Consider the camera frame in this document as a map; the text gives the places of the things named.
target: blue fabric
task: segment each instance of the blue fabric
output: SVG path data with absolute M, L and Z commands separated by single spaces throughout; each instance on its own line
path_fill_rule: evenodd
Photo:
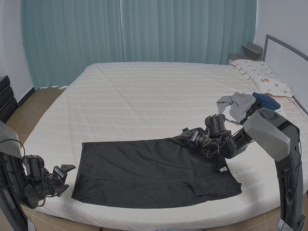
M 91 64 L 123 61 L 120 0 L 22 0 L 21 28 L 35 89 L 68 86 Z
M 254 92 L 252 96 L 260 100 L 262 108 L 268 108 L 270 110 L 278 110 L 280 108 L 280 104 L 267 94 Z
M 257 0 L 121 0 L 124 61 L 228 64 L 253 42 Z

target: wall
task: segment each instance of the wall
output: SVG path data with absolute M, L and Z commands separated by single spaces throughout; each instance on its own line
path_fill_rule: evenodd
M 32 87 L 22 45 L 21 0 L 0 0 L 0 76 L 8 75 L 18 102 Z
M 254 43 L 269 34 L 308 55 L 308 0 L 257 0 Z

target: pillow with tulip print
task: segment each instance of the pillow with tulip print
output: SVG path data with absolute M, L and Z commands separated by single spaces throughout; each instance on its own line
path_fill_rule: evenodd
M 290 87 L 263 61 L 240 59 L 231 62 L 249 81 L 257 93 L 292 97 Z

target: floor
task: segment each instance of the floor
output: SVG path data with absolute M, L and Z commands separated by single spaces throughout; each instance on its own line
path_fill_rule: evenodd
M 48 87 L 37 90 L 21 108 L 6 123 L 18 134 L 19 140 L 24 143 L 33 131 L 37 122 L 45 111 L 52 105 L 63 89 Z M 99 231 L 99 227 L 74 222 L 68 219 L 57 218 L 23 206 L 23 209 L 32 220 L 38 231 Z M 241 221 L 235 224 L 206 229 L 206 231 L 265 231 L 277 230 L 277 218 L 280 209 L 276 208 L 267 213 Z M 308 215 L 308 198 L 304 195 L 303 213 Z M 1 230 L 12 230 L 5 216 L 0 210 Z M 104 231 L 115 231 L 114 229 L 103 228 Z M 308 220 L 303 231 L 308 231 Z

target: mattress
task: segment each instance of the mattress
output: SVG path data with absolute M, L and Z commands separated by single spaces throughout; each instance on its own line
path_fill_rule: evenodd
M 216 101 L 235 91 L 254 89 L 230 65 L 191 63 L 93 64 L 46 111 L 25 143 L 26 154 L 40 155 L 45 167 L 79 166 L 82 142 L 132 141 L 173 137 L 185 127 L 205 127 L 218 112 Z M 301 130 L 304 191 L 308 189 L 308 118 L 287 98 L 277 98 L 288 119 Z M 226 122 L 236 132 L 241 125 Z M 227 160 L 240 195 L 169 209 L 126 209 L 78 202 L 70 187 L 60 198 L 47 198 L 37 211 L 122 230 L 199 229 L 242 221 L 278 207 L 274 160 L 256 143 Z

